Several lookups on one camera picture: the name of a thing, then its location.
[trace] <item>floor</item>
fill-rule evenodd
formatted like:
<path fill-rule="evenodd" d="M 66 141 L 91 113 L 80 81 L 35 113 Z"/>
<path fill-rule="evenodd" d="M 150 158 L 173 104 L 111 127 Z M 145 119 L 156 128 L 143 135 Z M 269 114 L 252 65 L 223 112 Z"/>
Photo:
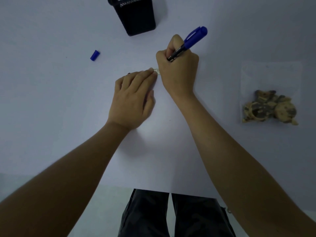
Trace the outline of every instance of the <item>floor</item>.
<path fill-rule="evenodd" d="M 15 189 L 31 179 L 31 176 L 6 175 L 0 173 L 0 201 Z M 133 189 L 99 185 L 90 203 L 69 237 L 115 237 L 118 234 L 122 212 L 124 211 Z M 316 212 L 305 211 L 316 221 Z M 228 214 L 230 223 L 237 237 L 248 235 L 232 214 Z M 169 195 L 167 224 L 170 236 L 174 233 L 175 214 Z"/>

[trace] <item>blue cap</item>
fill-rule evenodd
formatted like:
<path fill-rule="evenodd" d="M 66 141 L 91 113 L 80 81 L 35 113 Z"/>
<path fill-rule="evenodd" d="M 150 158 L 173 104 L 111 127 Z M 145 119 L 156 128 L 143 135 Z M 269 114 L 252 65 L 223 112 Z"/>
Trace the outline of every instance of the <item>blue cap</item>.
<path fill-rule="evenodd" d="M 206 27 L 198 27 L 192 31 L 187 38 L 184 40 L 184 46 L 186 49 L 190 49 L 194 44 L 201 40 L 204 36 L 207 35 Z"/>
<path fill-rule="evenodd" d="M 97 50 L 95 50 L 94 53 L 92 54 L 92 56 L 90 57 L 90 59 L 91 59 L 92 61 L 95 61 L 99 55 L 100 55 L 100 52 L 98 52 Z"/>

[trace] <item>pen clip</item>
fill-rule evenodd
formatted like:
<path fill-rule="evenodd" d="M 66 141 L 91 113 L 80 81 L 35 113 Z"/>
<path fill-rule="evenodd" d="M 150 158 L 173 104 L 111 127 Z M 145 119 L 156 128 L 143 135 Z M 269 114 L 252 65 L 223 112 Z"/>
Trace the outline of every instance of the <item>pen clip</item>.
<path fill-rule="evenodd" d="M 186 37 L 186 39 L 184 40 L 184 42 L 187 42 L 192 36 L 194 36 L 195 33 L 198 32 L 200 28 L 201 28 L 201 27 L 199 26 L 199 27 L 196 28 L 194 31 L 192 31 L 192 32 Z"/>

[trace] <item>forearm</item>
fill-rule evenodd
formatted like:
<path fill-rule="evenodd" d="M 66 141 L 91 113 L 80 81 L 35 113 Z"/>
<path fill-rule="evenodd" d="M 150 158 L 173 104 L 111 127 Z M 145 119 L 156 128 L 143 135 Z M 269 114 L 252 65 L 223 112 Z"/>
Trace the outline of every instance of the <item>forearm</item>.
<path fill-rule="evenodd" d="M 126 128 L 106 124 L 1 202 L 1 235 L 67 236 L 127 134 Z"/>
<path fill-rule="evenodd" d="M 205 110 L 195 96 L 175 100 L 191 129 L 206 170 L 240 224 L 245 219 L 293 227 L 303 212 L 279 184 Z"/>

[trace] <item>thigh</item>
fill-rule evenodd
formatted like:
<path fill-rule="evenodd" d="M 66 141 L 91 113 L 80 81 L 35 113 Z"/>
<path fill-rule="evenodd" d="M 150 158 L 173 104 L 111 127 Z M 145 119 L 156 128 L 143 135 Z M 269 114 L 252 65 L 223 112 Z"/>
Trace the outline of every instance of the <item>thigh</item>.
<path fill-rule="evenodd" d="M 216 199 L 172 194 L 175 237 L 235 237 L 224 208 Z"/>
<path fill-rule="evenodd" d="M 169 193 L 135 189 L 122 216 L 118 237 L 169 237 Z"/>

